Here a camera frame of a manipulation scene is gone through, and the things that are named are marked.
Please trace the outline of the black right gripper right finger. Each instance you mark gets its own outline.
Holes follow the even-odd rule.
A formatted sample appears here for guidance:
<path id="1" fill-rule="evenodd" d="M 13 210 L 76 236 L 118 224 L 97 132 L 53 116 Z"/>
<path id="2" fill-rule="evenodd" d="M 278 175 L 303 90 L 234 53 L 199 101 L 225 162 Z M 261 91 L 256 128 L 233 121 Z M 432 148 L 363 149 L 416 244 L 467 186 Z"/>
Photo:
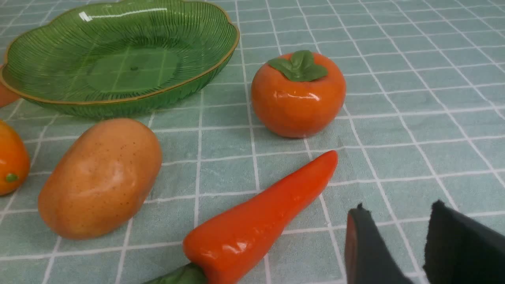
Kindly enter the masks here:
<path id="1" fill-rule="evenodd" d="M 449 208 L 432 204 L 423 266 L 431 284 L 503 284 L 504 235 Z"/>

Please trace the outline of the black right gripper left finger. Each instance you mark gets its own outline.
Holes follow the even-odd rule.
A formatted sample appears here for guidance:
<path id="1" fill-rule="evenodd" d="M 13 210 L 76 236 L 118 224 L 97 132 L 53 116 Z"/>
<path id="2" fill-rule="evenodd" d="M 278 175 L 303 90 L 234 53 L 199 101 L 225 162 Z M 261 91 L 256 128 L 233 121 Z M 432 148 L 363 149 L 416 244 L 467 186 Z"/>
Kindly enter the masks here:
<path id="1" fill-rule="evenodd" d="M 389 253 L 371 212 L 361 203 L 347 214 L 344 262 L 348 284 L 411 284 Z"/>

